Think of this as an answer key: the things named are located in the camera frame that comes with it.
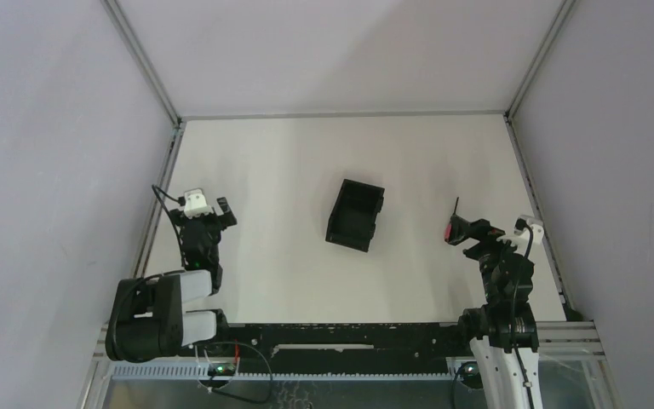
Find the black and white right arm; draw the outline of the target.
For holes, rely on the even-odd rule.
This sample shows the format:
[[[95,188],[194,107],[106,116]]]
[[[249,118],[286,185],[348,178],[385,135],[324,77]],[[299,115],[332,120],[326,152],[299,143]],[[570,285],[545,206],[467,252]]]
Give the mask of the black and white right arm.
[[[445,230],[448,245],[473,241],[463,254],[478,263],[485,293],[485,304],[465,309],[458,320],[459,346],[478,368],[464,363],[455,379],[481,387],[490,408],[543,406],[537,323],[529,304],[531,253],[543,236],[542,222],[531,216],[520,216],[509,233],[485,219],[470,222],[452,214]]]

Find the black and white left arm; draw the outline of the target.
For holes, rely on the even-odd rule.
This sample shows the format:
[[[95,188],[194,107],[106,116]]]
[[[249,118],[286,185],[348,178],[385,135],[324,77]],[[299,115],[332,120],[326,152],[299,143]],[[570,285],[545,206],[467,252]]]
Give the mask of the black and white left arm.
[[[176,229],[182,268],[118,283],[106,329],[105,348],[113,361],[143,363],[175,356],[199,343],[212,355],[226,353],[232,333],[220,309],[189,310],[186,304],[221,289],[221,234],[237,223],[226,198],[219,212],[201,193],[186,195],[169,213]]]

